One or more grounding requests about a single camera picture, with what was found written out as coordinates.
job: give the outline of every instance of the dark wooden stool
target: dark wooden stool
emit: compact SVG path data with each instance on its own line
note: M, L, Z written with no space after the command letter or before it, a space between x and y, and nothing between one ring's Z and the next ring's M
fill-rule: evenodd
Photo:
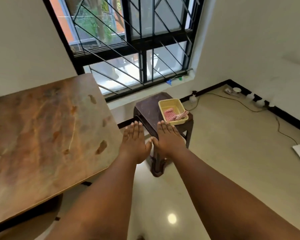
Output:
M158 102L160 100L172 99L172 97L166 92L160 92L154 96L151 96L145 100L136 103L133 110L133 117L138 118L139 121L144 125L151 136L159 139L157 132L157 124L159 121L164 120ZM187 148L190 144L192 128L193 128L193 115L188 114L189 119L180 125L176 125L179 133L184 137ZM169 165L172 161L165 158L160 158L160 155L153 151L153 157L151 158L150 166L152 175L160 177L164 173L164 168Z

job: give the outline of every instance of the black metal window grille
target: black metal window grille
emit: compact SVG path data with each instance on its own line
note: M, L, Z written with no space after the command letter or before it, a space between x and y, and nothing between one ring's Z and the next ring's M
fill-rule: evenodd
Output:
M72 52L68 53L77 72L102 77L103 82L96 81L107 102L185 75L189 70L204 0L120 0L120 6L118 0L65 0L76 44L65 44L52 6L44 2L64 45L70 45ZM91 8L93 2L99 9ZM124 32L116 30L116 22L124 25ZM109 42L113 37L116 42Z

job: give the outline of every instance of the beige floor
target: beige floor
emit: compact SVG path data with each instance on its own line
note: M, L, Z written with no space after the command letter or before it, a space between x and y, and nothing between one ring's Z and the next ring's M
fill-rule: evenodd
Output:
M228 96L221 89L212 92ZM189 102L184 106L191 108ZM275 116L210 94L201 96L192 113L191 151L300 229L300 159L291 149L294 142L277 132ZM281 131L300 144L300 130L279 120ZM84 189L79 185L64 194L61 217ZM147 240L209 239L174 165L159 178L146 162L137 166L128 239L140 234Z

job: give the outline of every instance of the white wall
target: white wall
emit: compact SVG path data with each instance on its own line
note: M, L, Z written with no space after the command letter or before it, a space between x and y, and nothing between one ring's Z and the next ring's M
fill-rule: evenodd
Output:
M300 0L216 0L201 26L196 87L232 79L300 120Z
M75 76L42 0L0 0L0 96Z

